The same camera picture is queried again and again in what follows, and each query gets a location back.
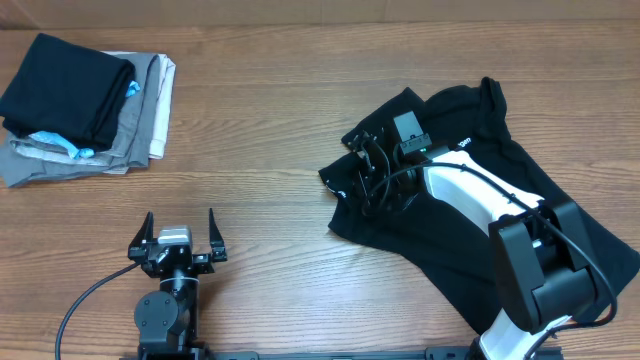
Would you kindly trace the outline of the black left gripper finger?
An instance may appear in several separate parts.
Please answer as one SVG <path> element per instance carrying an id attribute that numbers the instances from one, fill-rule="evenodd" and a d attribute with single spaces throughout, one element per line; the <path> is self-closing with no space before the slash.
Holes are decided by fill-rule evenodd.
<path id="1" fill-rule="evenodd" d="M 222 250 L 225 247 L 223 237 L 215 221 L 213 209 L 208 211 L 209 244 L 213 250 Z"/>
<path id="2" fill-rule="evenodd" d="M 146 217 L 134 236 L 133 240 L 129 244 L 130 249 L 138 249 L 146 246 L 147 242 L 153 239 L 153 224 L 154 218 L 153 213 L 148 212 Z"/>

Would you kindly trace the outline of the black polo shirt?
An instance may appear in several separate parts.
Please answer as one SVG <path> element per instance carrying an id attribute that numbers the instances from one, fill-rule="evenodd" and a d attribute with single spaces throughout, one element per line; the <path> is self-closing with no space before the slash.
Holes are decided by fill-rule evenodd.
<path id="1" fill-rule="evenodd" d="M 460 145 L 507 183 L 547 200 L 568 199 L 512 139 L 505 121 L 506 99 L 499 82 L 489 77 L 477 87 L 446 88 L 427 100 L 405 89 L 342 142 L 356 149 L 357 137 L 366 131 L 391 151 L 393 118 L 410 111 L 433 141 Z M 361 164 L 351 152 L 319 172 L 338 199 L 330 229 L 346 240 L 402 255 L 424 272 L 475 332 L 486 331 L 500 311 L 488 236 L 458 210 L 419 190 L 407 193 L 390 211 L 364 215 L 357 193 Z"/>

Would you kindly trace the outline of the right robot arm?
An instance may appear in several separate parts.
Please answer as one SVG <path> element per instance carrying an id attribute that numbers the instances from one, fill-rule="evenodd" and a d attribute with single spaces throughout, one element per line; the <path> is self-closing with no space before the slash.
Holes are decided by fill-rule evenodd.
<path id="1" fill-rule="evenodd" d="M 354 151 L 364 215 L 381 215 L 407 190 L 432 196 L 488 240 L 487 269 L 499 312 L 468 346 L 431 347 L 428 359 L 560 359 L 544 342 L 581 327 L 577 316 L 612 295 L 578 206 L 523 191 L 461 149 L 436 147 L 427 134 L 398 139 L 386 153 L 364 134 Z"/>

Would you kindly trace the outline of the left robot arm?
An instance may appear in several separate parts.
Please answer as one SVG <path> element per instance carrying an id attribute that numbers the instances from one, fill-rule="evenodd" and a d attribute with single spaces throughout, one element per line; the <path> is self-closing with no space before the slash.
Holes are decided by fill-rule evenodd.
<path id="1" fill-rule="evenodd" d="M 149 213 L 128 247 L 128 258 L 159 289 L 144 295 L 134 310 L 139 330 L 139 359 L 212 359 L 209 346 L 198 340 L 199 277 L 212 274 L 214 265 L 227 260 L 224 240 L 208 212 L 209 245 L 206 253 L 193 251 L 191 229 L 163 228 L 153 235 Z"/>

